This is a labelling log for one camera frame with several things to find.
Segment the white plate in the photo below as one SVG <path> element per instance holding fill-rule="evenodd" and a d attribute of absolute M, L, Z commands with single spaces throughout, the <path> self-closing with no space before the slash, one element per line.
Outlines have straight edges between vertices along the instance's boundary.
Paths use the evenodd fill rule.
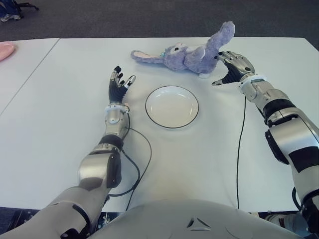
<path fill-rule="evenodd" d="M 180 128 L 191 123 L 198 114 L 198 101 L 187 89 L 164 86 L 154 90 L 145 103 L 148 116 L 166 128 Z"/>

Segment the black cable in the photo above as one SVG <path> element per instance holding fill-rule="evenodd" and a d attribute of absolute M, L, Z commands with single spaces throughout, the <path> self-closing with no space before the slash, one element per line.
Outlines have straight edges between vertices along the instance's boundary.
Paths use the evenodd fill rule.
<path fill-rule="evenodd" d="M 130 118 L 130 115 L 129 115 L 129 114 L 127 114 L 127 115 L 128 115 L 129 127 L 127 128 L 128 131 L 125 133 L 125 135 L 124 135 L 124 137 L 123 137 L 122 140 L 124 140 L 124 139 L 126 138 L 126 136 L 128 135 L 128 133 L 129 133 L 129 131 L 130 131 L 130 127 L 131 127 L 131 118 Z M 125 153 L 124 149 L 122 149 L 122 153 L 123 153 L 123 155 L 134 165 L 134 167 L 136 168 L 136 170 L 137 170 L 137 172 L 138 172 L 138 178 L 137 178 L 136 182 L 134 183 L 134 185 L 133 185 L 129 190 L 125 191 L 124 193 L 109 194 L 109 195 L 108 195 L 109 197 L 120 197 L 120 196 L 123 196 L 123 195 L 129 193 L 130 191 L 132 191 L 133 189 L 136 188 L 136 186 L 137 186 L 137 184 L 138 184 L 138 182 L 139 182 L 139 180 L 140 180 L 141 172 L 140 172 L 139 167 L 138 167 L 138 166 L 136 165 L 136 163 Z"/>
<path fill-rule="evenodd" d="M 124 137 L 122 138 L 122 141 L 124 141 L 124 139 L 126 138 L 126 135 L 128 135 L 130 128 L 131 128 L 131 118 L 130 118 L 130 114 L 128 114 L 128 121 L 129 121 L 129 127 L 127 128 L 128 131 L 126 131 Z"/>
<path fill-rule="evenodd" d="M 293 198 L 294 204 L 296 205 L 296 207 L 298 208 L 298 210 L 301 210 L 301 206 L 299 205 L 297 198 L 296 198 L 296 188 L 293 188 L 293 191 L 291 192 L 291 196 Z"/>
<path fill-rule="evenodd" d="M 243 125 L 241 126 L 241 132 L 240 132 L 240 136 L 239 136 L 239 143 L 238 143 L 238 152 L 237 152 L 236 192 L 237 192 L 237 208 L 238 208 L 238 209 L 239 209 L 239 196 L 238 196 L 238 165 L 239 165 L 239 151 L 240 151 L 241 136 L 243 135 L 243 131 L 244 131 L 245 117 L 246 117 L 246 97 L 245 97 L 245 103 L 244 103 L 244 118 L 243 118 Z"/>
<path fill-rule="evenodd" d="M 145 174 L 147 168 L 148 168 L 149 165 L 150 165 L 151 159 L 152 159 L 152 146 L 151 146 L 151 143 L 149 142 L 149 140 L 148 140 L 141 132 L 139 132 L 139 131 L 137 131 L 137 130 L 135 130 L 135 129 L 133 129 L 133 128 L 130 128 L 130 129 L 133 130 L 133 131 L 135 131 L 136 133 L 140 134 L 140 135 L 147 141 L 147 143 L 149 144 L 150 152 L 151 152 L 151 153 L 150 153 L 149 162 L 148 162 L 148 164 L 146 165 L 146 168 L 145 168 L 143 174 L 141 175 L 141 178 L 140 178 L 140 180 L 138 181 L 136 187 L 133 189 L 133 191 L 132 191 L 132 193 L 131 193 L 131 196 L 130 196 L 130 199 L 129 199 L 128 205 L 126 206 L 125 211 L 128 210 L 128 208 L 129 208 L 129 206 L 130 206 L 130 202 L 131 202 L 132 196 L 133 196 L 133 194 L 134 194 L 134 192 L 135 192 L 135 189 L 137 188 L 137 186 L 139 185 L 140 181 L 142 180 L 142 178 L 143 178 L 143 176 L 144 176 L 144 174 Z"/>
<path fill-rule="evenodd" d="M 127 193 L 129 193 L 130 191 L 134 190 L 138 183 L 139 183 L 139 180 L 140 180 L 140 176 L 141 176 L 141 173 L 140 173 L 140 169 L 139 167 L 136 165 L 136 163 L 125 153 L 124 149 L 122 149 L 122 153 L 123 155 L 134 165 L 134 167 L 136 168 L 137 172 L 138 172 L 138 178 L 136 180 L 136 182 L 134 183 L 134 185 L 127 191 L 125 191 L 124 193 L 119 193 L 119 194 L 109 194 L 110 197 L 120 197 L 120 196 L 123 196 Z"/>

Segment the stuffed bunny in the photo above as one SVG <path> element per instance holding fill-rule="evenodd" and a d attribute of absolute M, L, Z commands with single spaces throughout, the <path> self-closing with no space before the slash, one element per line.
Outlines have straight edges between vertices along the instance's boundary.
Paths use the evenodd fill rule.
<path fill-rule="evenodd" d="M 218 60 L 214 57 L 219 48 L 227 44 L 235 34 L 233 22 L 225 22 L 219 32 L 212 35 L 206 44 L 199 46 L 186 46 L 177 43 L 165 49 L 161 56 L 151 56 L 141 51 L 132 51 L 131 57 L 137 61 L 147 63 L 162 63 L 172 70 L 189 69 L 199 74 L 199 77 L 207 78 L 215 69 Z"/>

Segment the table surface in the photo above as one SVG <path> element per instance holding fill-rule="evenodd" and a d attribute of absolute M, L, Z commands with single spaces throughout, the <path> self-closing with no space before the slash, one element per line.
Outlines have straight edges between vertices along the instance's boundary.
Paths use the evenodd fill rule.
<path fill-rule="evenodd" d="M 58 39 L 13 41 L 15 51 L 0 61 L 0 114 Z"/>
<path fill-rule="evenodd" d="M 0 206 L 40 209 L 77 184 L 77 168 L 104 132 L 109 76 L 116 65 L 137 79 L 125 96 L 132 128 L 151 142 L 153 157 L 131 207 L 154 200 L 202 199 L 237 206 L 236 160 L 244 96 L 236 84 L 212 87 L 227 69 L 218 63 L 208 79 L 189 71 L 137 63 L 133 49 L 159 54 L 176 42 L 207 38 L 60 39 L 0 116 Z M 319 124 L 319 53 L 303 38 L 235 37 L 222 50 L 245 55 L 274 87 L 282 89 Z M 163 128 L 149 119 L 145 100 L 154 89 L 175 85 L 198 99 L 199 113 L 189 125 Z M 296 210 L 290 167 L 272 155 L 267 127 L 255 105 L 247 103 L 239 159 L 240 208 L 248 212 Z M 150 150 L 131 131 L 124 149 L 143 171 Z M 137 173 L 122 156 L 122 182 L 130 188 Z M 111 198 L 103 211 L 121 212 L 129 195 Z"/>

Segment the gray carpet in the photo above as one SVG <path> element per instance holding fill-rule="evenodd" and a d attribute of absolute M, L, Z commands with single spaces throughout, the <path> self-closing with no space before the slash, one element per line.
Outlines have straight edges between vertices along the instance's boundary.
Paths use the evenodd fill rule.
<path fill-rule="evenodd" d="M 319 49 L 319 0 L 30 0 L 24 19 L 0 23 L 0 41 L 77 37 L 305 37 Z M 0 208 L 0 234 L 14 210 Z"/>

